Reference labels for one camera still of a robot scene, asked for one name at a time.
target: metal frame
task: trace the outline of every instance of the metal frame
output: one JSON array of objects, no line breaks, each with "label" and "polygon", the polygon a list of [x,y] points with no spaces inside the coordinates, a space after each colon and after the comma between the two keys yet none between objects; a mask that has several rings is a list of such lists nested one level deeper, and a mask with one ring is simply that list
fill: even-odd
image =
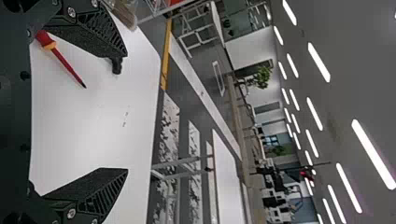
[{"label": "metal frame", "polygon": [[[205,7],[209,8],[209,10],[207,12],[204,12]],[[209,15],[210,14],[209,12],[211,12],[212,10],[213,10],[213,8],[212,8],[211,4],[209,4],[209,2],[207,2],[207,1],[203,1],[203,2],[200,2],[199,4],[196,4],[193,7],[189,7],[188,9],[182,8],[180,10],[181,12],[177,15],[177,17],[181,17],[181,20],[182,20],[182,34],[177,39],[181,43],[181,46],[186,51],[189,58],[192,58],[192,55],[190,52],[191,49],[196,49],[202,45],[205,45],[205,44],[210,43],[214,40],[220,39],[220,33],[219,33],[218,29],[216,28],[213,18],[211,18],[211,20],[212,20],[211,23],[204,25],[202,27],[198,27],[196,29],[192,29],[191,25],[190,25],[190,22],[195,21],[199,18],[202,18],[206,15]],[[193,16],[191,18],[189,15],[193,11],[196,12],[197,15]],[[202,37],[200,36],[200,32],[202,32],[206,29],[211,29],[212,27],[214,27],[216,30],[216,36],[213,36],[211,38],[203,40]],[[184,42],[184,38],[189,37],[191,35],[195,35],[195,37],[198,39],[198,43],[187,46],[186,43]]]},{"label": "metal frame", "polygon": [[143,22],[145,22],[145,21],[149,21],[149,20],[151,20],[151,19],[154,19],[154,18],[156,18],[156,17],[158,17],[158,16],[161,16],[161,15],[163,15],[163,14],[165,14],[165,13],[168,13],[168,12],[171,12],[171,11],[173,11],[173,10],[175,10],[175,9],[178,9],[178,8],[180,8],[180,7],[183,7],[183,6],[185,6],[185,5],[187,5],[188,3],[192,3],[192,2],[194,2],[194,1],[196,1],[196,0],[184,0],[184,1],[182,1],[182,2],[180,2],[180,3],[177,3],[177,4],[174,4],[174,5],[172,5],[172,6],[168,6],[168,5],[164,5],[164,7],[162,7],[162,8],[160,8],[160,7],[153,7],[152,5],[151,5],[151,3],[149,3],[148,2],[149,0],[146,0],[146,2],[148,3],[148,6],[149,6],[149,8],[150,8],[150,10],[151,10],[151,15],[150,16],[147,16],[146,18],[144,18],[144,19],[142,19],[142,20],[139,20],[138,21],[138,24],[141,24],[141,23],[143,23]]},{"label": "metal frame", "polygon": [[[209,172],[212,172],[215,170],[215,167],[212,168],[208,168],[206,167],[204,170],[197,170],[197,171],[193,171],[191,169],[191,167],[189,166],[189,164],[191,162],[195,162],[195,161],[200,161],[202,159],[208,159],[208,158],[214,158],[213,154],[211,155],[207,155],[207,156],[196,156],[196,157],[188,157],[188,158],[184,158],[184,159],[179,159],[177,161],[168,161],[168,162],[162,162],[162,163],[157,163],[151,166],[151,174],[155,177],[157,177],[159,180],[161,181],[170,181],[172,179],[181,179],[181,178],[186,178],[186,177],[191,177],[194,175],[203,175],[203,174],[207,174]],[[164,169],[166,167],[169,166],[177,166],[181,169],[183,169],[185,172],[182,173],[178,173],[178,174],[174,174],[174,175],[163,175],[161,174],[158,170],[160,169]],[[177,188],[180,189],[180,181],[177,182]],[[170,200],[176,200],[176,212],[174,213],[174,219],[175,219],[175,223],[178,224],[179,223],[179,210],[180,210],[180,191],[177,191],[177,194],[172,194],[170,195],[170,190],[168,190],[168,193],[166,195],[166,206],[165,206],[165,213],[166,213],[166,219],[165,219],[165,223],[164,224],[170,224],[170,218],[168,218],[169,213],[169,205],[170,205]]]}]

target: screw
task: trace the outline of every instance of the screw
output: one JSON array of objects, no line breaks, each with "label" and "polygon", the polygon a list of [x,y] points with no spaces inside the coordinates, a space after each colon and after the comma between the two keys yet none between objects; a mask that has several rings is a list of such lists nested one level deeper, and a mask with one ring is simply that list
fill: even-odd
[{"label": "screw", "polygon": [[98,0],[91,0],[93,7],[98,7]]},{"label": "screw", "polygon": [[76,17],[76,11],[72,7],[68,7],[67,8],[67,13],[69,14],[69,16],[71,18],[75,18]]},{"label": "screw", "polygon": [[76,209],[74,208],[70,209],[69,212],[67,213],[67,218],[72,219],[75,216],[76,216]]},{"label": "screw", "polygon": [[23,71],[23,72],[21,72],[20,77],[24,81],[24,80],[30,78],[30,74],[28,72]]}]

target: white table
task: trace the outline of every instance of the white table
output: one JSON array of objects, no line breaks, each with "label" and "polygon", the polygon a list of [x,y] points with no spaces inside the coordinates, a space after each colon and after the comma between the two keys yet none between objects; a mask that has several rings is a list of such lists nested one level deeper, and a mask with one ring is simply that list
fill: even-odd
[{"label": "white table", "polygon": [[146,223],[161,59],[140,29],[132,33],[115,21],[129,51],[119,76],[110,62],[54,37],[87,90],[50,52],[31,45],[30,179],[45,194],[99,167],[127,168],[106,223]]}]

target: white panel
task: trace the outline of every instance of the white panel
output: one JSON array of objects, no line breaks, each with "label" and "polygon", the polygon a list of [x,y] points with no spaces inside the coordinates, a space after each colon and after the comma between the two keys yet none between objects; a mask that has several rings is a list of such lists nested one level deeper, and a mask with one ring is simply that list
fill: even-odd
[{"label": "white panel", "polygon": [[239,178],[236,175],[235,159],[214,130],[213,145],[216,153],[219,220],[221,223],[244,224],[242,195]]},{"label": "white panel", "polygon": [[99,167],[127,168],[105,223],[146,223],[161,59],[139,28],[132,33],[114,20],[129,51],[119,76],[107,60],[53,36],[86,90],[52,54],[37,42],[30,45],[35,75],[30,179],[45,194]]},{"label": "white panel", "polygon": [[[191,157],[201,156],[200,132],[189,121],[189,154]],[[201,161],[189,163],[192,171],[201,170]],[[189,179],[190,196],[190,221],[192,224],[203,223],[202,210],[202,178],[201,175],[194,175]]]},{"label": "white panel", "polygon": [[285,113],[282,108],[276,109],[276,110],[271,110],[265,113],[260,113],[256,115],[256,122],[261,124],[265,122],[270,122],[272,120],[277,120],[277,119],[284,119],[285,118]]},{"label": "white panel", "polygon": [[[179,114],[180,108],[169,95],[165,93],[163,96],[163,115],[161,120],[163,128],[160,134],[158,153],[158,160],[160,162],[176,161],[178,159]],[[176,173],[176,167],[167,167],[166,170],[168,175]],[[177,186],[176,179],[161,181],[157,184],[156,190],[161,197],[161,203],[157,203],[154,208],[153,220],[155,223],[175,223],[174,214],[176,212],[177,202],[175,198],[178,193],[175,186]]]},{"label": "white panel", "polygon": [[285,121],[280,121],[277,123],[262,126],[262,130],[265,135],[274,135],[278,133],[286,133],[288,129],[286,128]]},{"label": "white panel", "polygon": [[[213,152],[213,147],[210,146],[208,142],[206,142],[206,151],[207,155],[211,155]],[[213,158],[208,158],[207,159],[207,167],[213,169],[214,166],[214,160]],[[209,201],[210,201],[210,223],[211,224],[218,224],[219,223],[219,218],[218,218],[218,195],[216,193],[216,176],[215,172],[210,172],[208,174],[208,179],[209,179]]]},{"label": "white panel", "polygon": [[225,46],[233,68],[239,69],[276,58],[275,35],[272,26],[228,41]]}]

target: wall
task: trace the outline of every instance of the wall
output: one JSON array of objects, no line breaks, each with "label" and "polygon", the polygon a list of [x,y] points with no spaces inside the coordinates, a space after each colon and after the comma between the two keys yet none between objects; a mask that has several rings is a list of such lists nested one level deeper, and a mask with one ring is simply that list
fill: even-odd
[{"label": "wall", "polygon": [[[233,69],[235,70],[255,63],[273,60],[274,69],[268,82],[268,88],[265,90],[249,88],[250,95],[247,97],[247,102],[253,107],[280,102],[281,108],[258,114],[256,121],[259,124],[285,118],[283,113],[283,99],[280,92],[281,75],[277,66],[276,48],[274,43],[275,35],[272,26],[226,43],[226,49],[230,55]],[[265,125],[263,130],[266,135],[287,132],[285,122]]]},{"label": "wall", "polygon": [[276,58],[274,29],[269,26],[226,43],[233,69]]}]

